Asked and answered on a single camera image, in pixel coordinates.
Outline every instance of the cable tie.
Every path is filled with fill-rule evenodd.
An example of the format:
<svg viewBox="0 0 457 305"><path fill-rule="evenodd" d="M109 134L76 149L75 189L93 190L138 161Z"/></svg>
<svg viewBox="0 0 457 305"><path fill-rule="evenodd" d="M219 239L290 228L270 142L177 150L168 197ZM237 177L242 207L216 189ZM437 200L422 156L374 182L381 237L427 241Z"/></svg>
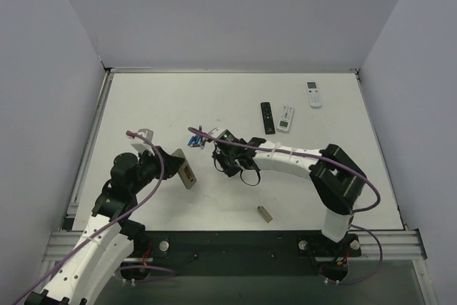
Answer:
<svg viewBox="0 0 457 305"><path fill-rule="evenodd" d="M101 245L101 243L99 241L97 241L97 238L95 238L95 237L88 236L86 239L88 239L90 242L96 243L98 246Z"/></svg>
<svg viewBox="0 0 457 305"><path fill-rule="evenodd" d="M274 155L275 151L277 150L277 148L281 148L281 143L280 142L275 142L274 148L272 148L272 150L271 150L271 157L272 158L273 158L273 155Z"/></svg>
<svg viewBox="0 0 457 305"><path fill-rule="evenodd" d="M288 154L289 161L292 159L293 153L295 153L297 150L298 150L297 148L291 148L291 152Z"/></svg>

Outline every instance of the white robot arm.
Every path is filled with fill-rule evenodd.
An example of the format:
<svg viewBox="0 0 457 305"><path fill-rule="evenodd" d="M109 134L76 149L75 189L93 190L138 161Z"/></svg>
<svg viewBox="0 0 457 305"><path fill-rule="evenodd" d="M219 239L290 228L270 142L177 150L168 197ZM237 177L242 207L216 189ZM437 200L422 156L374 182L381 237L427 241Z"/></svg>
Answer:
<svg viewBox="0 0 457 305"><path fill-rule="evenodd" d="M346 235L353 218L353 204L360 196L364 182L350 173L335 170L332 164L299 156L325 156L365 176L339 146L329 144L326 149L306 150L282 146L280 143L260 138L252 138L245 142L243 139L237 139L229 130L220 128L210 131L209 136L214 139L216 147L213 158L227 176L251 169L257 172L280 171L310 179L327 207L322 234L335 242L339 242ZM246 149L239 144L247 144L255 149Z"/></svg>

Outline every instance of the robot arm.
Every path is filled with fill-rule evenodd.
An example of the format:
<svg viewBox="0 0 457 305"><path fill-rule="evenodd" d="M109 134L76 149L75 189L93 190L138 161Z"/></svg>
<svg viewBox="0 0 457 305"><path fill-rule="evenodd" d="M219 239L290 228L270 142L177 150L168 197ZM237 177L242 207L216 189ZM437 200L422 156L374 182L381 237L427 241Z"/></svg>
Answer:
<svg viewBox="0 0 457 305"><path fill-rule="evenodd" d="M353 218L353 205L362 192L364 182L347 171L336 170L334 165L325 161L292 155L293 152L324 156L365 176L339 146L329 144L323 150L305 150L282 146L255 137L249 142L245 142L243 139L237 139L229 130L218 128L212 130L209 136L219 140L214 142L216 148L213 158L219 162L222 171L227 176L233 176L245 169L252 169L281 171L310 179L323 204L327 207L322 234L335 242L339 242L346 235ZM247 144L258 147L260 150L230 146L222 141Z"/></svg>
<svg viewBox="0 0 457 305"><path fill-rule="evenodd" d="M150 141L153 133L142 129L139 134ZM147 250L145 226L128 217L94 236L135 207L136 194L153 179L159 178L159 158L151 147L138 138L134 138L131 145L138 151L139 159L132 153L123 153L114 159L111 179L105 183L75 246L86 240L89 242L66 261L40 294L30 293L26 305L93 304L122 261L132 253L142 254ZM186 179L187 182L183 180L186 188L191 188L196 179L182 151L179 149L168 155L161 147L157 149L164 160L163 180L179 174L181 179Z"/></svg>

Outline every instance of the black remote control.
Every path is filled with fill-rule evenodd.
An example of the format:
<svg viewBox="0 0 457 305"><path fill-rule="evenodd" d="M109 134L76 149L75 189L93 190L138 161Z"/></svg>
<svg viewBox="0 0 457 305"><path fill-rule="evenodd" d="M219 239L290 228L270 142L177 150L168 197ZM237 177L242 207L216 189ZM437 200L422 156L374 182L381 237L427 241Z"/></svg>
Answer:
<svg viewBox="0 0 457 305"><path fill-rule="evenodd" d="M265 128L265 135L275 134L276 132L274 131L274 122L273 122L273 115L271 114L270 103L268 103L268 102L260 103L260 107L262 110L262 119L263 119L263 126Z"/></svg>

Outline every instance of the remote control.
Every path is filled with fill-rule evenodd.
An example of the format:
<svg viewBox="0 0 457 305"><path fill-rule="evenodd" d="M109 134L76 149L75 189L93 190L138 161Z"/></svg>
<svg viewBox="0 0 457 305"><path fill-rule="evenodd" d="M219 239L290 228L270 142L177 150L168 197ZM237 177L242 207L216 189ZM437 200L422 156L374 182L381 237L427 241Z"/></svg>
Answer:
<svg viewBox="0 0 457 305"><path fill-rule="evenodd" d="M262 119L263 119L263 126L265 128L265 135L275 134L273 115L271 114L270 103L268 103L268 102L260 103L260 107L262 110Z"/></svg>
<svg viewBox="0 0 457 305"><path fill-rule="evenodd" d="M309 104L311 107L321 107L321 94L317 88L317 84L315 81L309 81L306 83L306 90L308 93Z"/></svg>
<svg viewBox="0 0 457 305"><path fill-rule="evenodd" d="M284 105L283 113L281 115L281 118L279 119L278 126L276 127L278 129L278 131L288 132L290 130L292 116L293 116L293 106Z"/></svg>

